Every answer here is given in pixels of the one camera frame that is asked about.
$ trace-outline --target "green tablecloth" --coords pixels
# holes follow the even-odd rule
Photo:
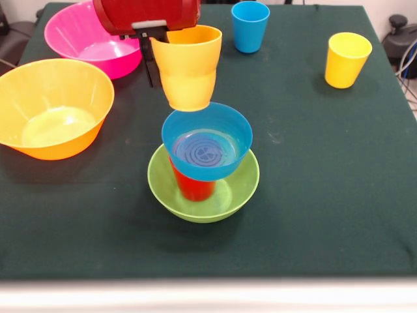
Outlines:
[[[49,4],[22,62],[57,57]],[[215,224],[167,210],[147,165],[170,113],[143,65],[114,81],[96,141],[57,162],[0,148],[0,277],[145,278],[413,275],[417,124],[362,7],[275,6],[261,50],[233,47],[230,6],[203,6],[223,31],[213,100],[253,127],[261,180]],[[354,87],[324,79],[328,37],[365,35],[373,53]]]

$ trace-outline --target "plastic cup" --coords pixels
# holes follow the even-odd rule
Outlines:
[[[206,108],[216,82],[222,32],[197,25],[167,36],[169,43],[151,42],[169,105],[187,112]]]
[[[180,173],[169,158],[178,187],[184,198],[191,201],[203,201],[209,198],[216,187],[215,181],[196,181]]]
[[[269,8],[260,2],[244,1],[235,4],[231,13],[236,49],[243,53],[258,51],[268,24]]]
[[[328,41],[326,82],[335,88],[349,88],[356,81],[372,52],[365,37],[355,33],[337,33]]]

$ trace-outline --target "bowl rim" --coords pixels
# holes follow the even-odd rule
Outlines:
[[[233,165],[233,164],[240,164],[240,162],[242,162],[242,160],[243,160],[243,158],[248,154],[248,151],[250,150],[250,147],[252,146],[252,143],[253,143],[253,130],[252,130],[252,126],[250,125],[250,123],[249,123],[249,121],[245,118],[245,116],[243,115],[243,114],[241,114],[238,110],[236,110],[236,109],[234,109],[234,108],[232,108],[231,106],[228,106],[228,105],[226,105],[226,104],[222,104],[222,103],[219,103],[219,102],[213,102],[213,101],[210,101],[210,103],[208,104],[208,106],[206,107],[206,108],[204,108],[204,109],[202,109],[202,110],[199,110],[199,111],[194,111],[194,113],[197,113],[197,112],[200,112],[200,111],[203,111],[203,110],[205,110],[205,109],[207,109],[207,108],[209,108],[211,105],[214,105],[214,106],[217,106],[217,107],[224,107],[224,108],[226,108],[227,110],[231,110],[231,111],[233,111],[234,113],[236,113],[240,118],[242,118],[242,120],[243,121],[245,121],[246,122],[246,124],[249,126],[249,129],[250,129],[250,143],[249,143],[249,146],[248,146],[248,149],[244,152],[244,153],[242,153],[242,155],[239,157],[239,158],[237,158],[233,163],[230,163],[230,164],[227,164],[227,165],[221,165],[221,166],[216,166],[215,168],[216,169],[224,169],[224,168],[228,168],[228,167],[230,167],[231,165]],[[166,123],[167,123],[167,121],[171,118],[171,116],[172,115],[174,115],[174,114],[179,114],[179,113],[184,113],[184,111],[180,111],[180,110],[174,110],[173,112],[171,112],[167,117],[166,117],[166,119],[165,119],[165,121],[164,121],[164,123],[162,124],[162,128],[161,128],[161,137],[162,137],[162,142],[165,144],[165,136],[164,136],[164,129],[165,129],[165,126],[166,126]],[[183,162],[183,163],[186,163],[186,162],[184,162],[183,160],[181,160],[180,158],[178,158],[177,156],[175,156],[175,155],[171,155],[171,153],[169,152],[169,150],[167,149],[167,151],[168,151],[168,154],[171,156],[171,159],[173,158],[173,159],[178,159],[180,162]],[[190,164],[190,163],[186,163],[187,164],[187,166],[190,166],[191,168],[195,168],[195,169],[206,169],[204,166],[196,166],[196,165],[194,165],[194,164]]]
[[[134,54],[134,53],[137,53],[137,52],[140,52],[140,45],[139,45],[139,39],[138,39],[138,42],[137,42],[137,44],[138,44],[138,47],[137,48],[135,48],[135,50],[134,51],[132,51],[132,52],[129,52],[129,53],[126,53],[126,54],[123,54],[123,55],[121,55],[120,57],[112,57],[112,58],[103,58],[103,59],[88,59],[88,58],[83,58],[83,57],[74,57],[74,56],[71,56],[71,55],[68,55],[67,53],[63,53],[63,52],[60,52],[53,44],[51,44],[51,41],[50,41],[50,39],[49,39],[49,36],[47,36],[47,31],[48,31],[48,29],[51,27],[50,26],[50,24],[55,20],[55,19],[57,19],[58,18],[58,16],[60,16],[62,13],[65,13],[67,10],[72,10],[72,9],[74,9],[74,7],[76,7],[76,6],[89,6],[89,5],[92,5],[93,7],[94,7],[94,4],[93,4],[93,1],[84,1],[84,2],[79,2],[79,3],[73,3],[73,4],[71,4],[71,5],[68,5],[67,7],[65,7],[65,8],[63,8],[62,10],[60,10],[60,11],[58,11],[58,12],[56,12],[51,18],[50,18],[50,20],[46,23],[46,25],[45,25],[45,29],[44,29],[44,38],[45,38],[45,41],[46,41],[46,44],[48,45],[48,47],[50,47],[55,53],[57,53],[57,54],[59,54],[60,56],[62,56],[62,57],[65,57],[65,58],[67,58],[67,59],[73,59],[73,60],[79,60],[79,61],[85,61],[85,62],[104,62],[104,61],[111,61],[111,60],[117,60],[117,59],[120,59],[120,58],[122,58],[122,57],[127,57],[127,56],[129,56],[129,55],[132,55],[132,54]]]
[[[3,80],[7,79],[7,77],[9,75],[13,75],[13,73],[15,73],[16,71],[19,71],[19,70],[21,70],[23,68],[31,67],[33,65],[39,65],[39,64],[42,64],[42,63],[56,63],[56,62],[79,63],[82,66],[90,67],[91,69],[93,69],[93,70],[101,73],[101,75],[103,75],[104,79],[107,81],[107,83],[111,87],[111,89],[110,89],[111,90],[111,101],[110,101],[109,108],[102,114],[101,118],[99,118],[97,120],[97,122],[94,124],[94,126],[90,127],[83,134],[80,134],[78,136],[75,136],[75,137],[73,137],[73,138],[71,138],[69,140],[65,140],[63,142],[53,143],[53,144],[50,144],[50,145],[43,145],[41,147],[31,147],[31,146],[26,146],[26,145],[15,145],[13,143],[6,143],[3,140],[0,140],[0,144],[7,145],[8,147],[18,148],[18,149],[43,149],[43,148],[55,147],[57,145],[62,145],[64,143],[71,142],[72,140],[75,140],[75,139],[77,139],[79,137],[84,136],[86,133],[88,133],[92,129],[96,128],[107,117],[108,113],[110,112],[110,110],[111,110],[111,108],[113,107],[113,104],[114,104],[114,100],[115,100],[115,88],[114,88],[113,83],[111,82],[109,76],[103,70],[100,70],[98,67],[95,67],[94,65],[92,65],[90,63],[86,63],[86,62],[83,62],[83,61],[80,61],[80,60],[75,60],[75,59],[60,59],[60,58],[56,58],[56,59],[44,59],[44,60],[34,61],[34,62],[30,62],[30,63],[26,63],[24,65],[18,66],[16,68],[12,69],[11,71],[5,73],[4,75],[0,76],[0,83]]]
[[[248,150],[248,153],[246,153],[246,156],[248,156],[248,155],[250,155],[252,158],[253,158],[253,160],[255,161],[255,166],[256,166],[256,172],[257,172],[257,177],[256,177],[256,182],[255,182],[255,184],[254,184],[254,186],[253,186],[253,189],[252,189],[252,191],[248,194],[248,196],[245,198],[245,200],[244,201],[242,201],[242,203],[241,204],[239,204],[239,205],[237,205],[237,206],[235,206],[235,207],[233,207],[232,209],[230,209],[230,210],[228,210],[228,211],[226,211],[226,212],[223,212],[223,213],[220,213],[220,214],[216,214],[216,215],[210,215],[210,216],[197,216],[197,215],[189,215],[189,214],[185,214],[185,213],[181,213],[181,212],[178,212],[176,209],[174,209],[174,208],[172,208],[171,206],[169,206],[169,205],[167,205],[164,201],[162,201],[162,199],[158,196],[158,194],[156,193],[156,191],[154,190],[154,188],[153,188],[153,185],[152,185],[152,183],[151,183],[151,164],[153,163],[153,161],[154,161],[154,158],[156,158],[156,155],[159,153],[159,151],[161,150],[161,149],[163,149],[163,148],[165,148],[165,145],[164,144],[161,144],[156,150],[155,150],[155,152],[153,153],[153,155],[151,156],[151,159],[149,160],[149,164],[148,164],[148,170],[147,170],[147,178],[148,178],[148,185],[149,185],[149,188],[151,189],[151,192],[153,193],[153,195],[154,195],[154,197],[166,208],[166,209],[168,209],[169,211],[171,211],[172,213],[175,213],[175,214],[178,214],[178,215],[180,215],[180,216],[185,216],[185,217],[187,217],[187,218],[197,218],[197,219],[199,219],[199,220],[209,220],[209,219],[213,219],[213,218],[220,218],[220,217],[223,217],[223,216],[225,216],[225,215],[228,215],[228,214],[231,214],[231,213],[234,213],[235,211],[237,211],[237,210],[239,210],[243,205],[245,205],[249,200],[250,200],[250,198],[252,198],[252,196],[253,196],[253,194],[255,194],[255,191],[257,190],[257,187],[258,187],[258,184],[259,184],[259,178],[260,178],[260,176],[261,176],[261,171],[260,171],[260,169],[259,169],[259,163],[258,163],[258,160],[256,159],[256,156],[255,156],[255,153],[253,153],[253,151],[251,150],[251,149],[249,149]]]

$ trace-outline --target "blue bowl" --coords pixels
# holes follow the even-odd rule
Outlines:
[[[196,112],[172,112],[162,126],[162,141],[183,175],[216,181],[234,172],[252,144],[248,120],[235,109],[210,102]]]

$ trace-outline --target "bowl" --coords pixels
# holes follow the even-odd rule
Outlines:
[[[181,193],[164,145],[152,155],[148,183],[155,198],[171,213],[195,223],[212,223],[236,213],[253,196],[259,183],[259,165],[249,150],[232,175],[216,181],[213,194],[204,201],[187,200]]]
[[[56,13],[46,24],[44,36],[61,57],[88,62],[112,80],[131,73],[142,58],[139,40],[111,36],[98,20],[92,1]]]
[[[47,59],[0,76],[0,143],[42,160],[82,152],[114,99],[111,80],[77,60]]]
[[[248,120],[235,109],[210,102],[196,112],[172,112],[162,141],[172,163],[197,181],[216,181],[233,173],[252,144]]]

